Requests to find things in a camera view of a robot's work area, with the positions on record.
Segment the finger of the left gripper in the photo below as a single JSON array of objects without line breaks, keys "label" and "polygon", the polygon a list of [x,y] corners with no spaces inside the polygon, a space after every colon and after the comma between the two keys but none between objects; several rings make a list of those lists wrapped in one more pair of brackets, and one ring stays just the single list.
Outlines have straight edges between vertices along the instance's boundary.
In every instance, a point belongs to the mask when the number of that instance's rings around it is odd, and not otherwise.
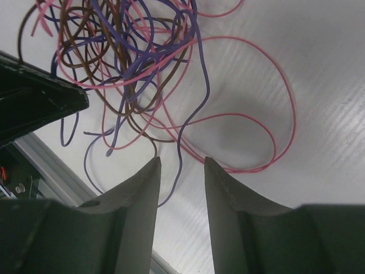
[{"label": "finger of the left gripper", "polygon": [[1,51],[1,147],[87,108],[79,86]]}]

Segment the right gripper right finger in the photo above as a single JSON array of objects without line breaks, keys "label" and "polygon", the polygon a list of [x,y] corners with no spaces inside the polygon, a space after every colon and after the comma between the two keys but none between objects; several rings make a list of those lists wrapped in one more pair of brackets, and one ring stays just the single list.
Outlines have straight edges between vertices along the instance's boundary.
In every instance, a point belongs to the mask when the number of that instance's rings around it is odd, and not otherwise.
[{"label": "right gripper right finger", "polygon": [[205,158],[204,180],[214,272],[259,273],[246,214],[274,216],[291,209],[245,186],[210,157]]}]

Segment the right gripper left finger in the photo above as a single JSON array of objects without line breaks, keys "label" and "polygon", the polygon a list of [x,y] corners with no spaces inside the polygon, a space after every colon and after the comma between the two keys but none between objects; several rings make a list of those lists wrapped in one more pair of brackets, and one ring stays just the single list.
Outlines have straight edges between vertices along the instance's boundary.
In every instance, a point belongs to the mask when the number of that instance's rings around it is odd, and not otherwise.
[{"label": "right gripper left finger", "polygon": [[87,213],[113,214],[103,273],[148,273],[161,182],[160,157],[129,179],[84,202]]}]

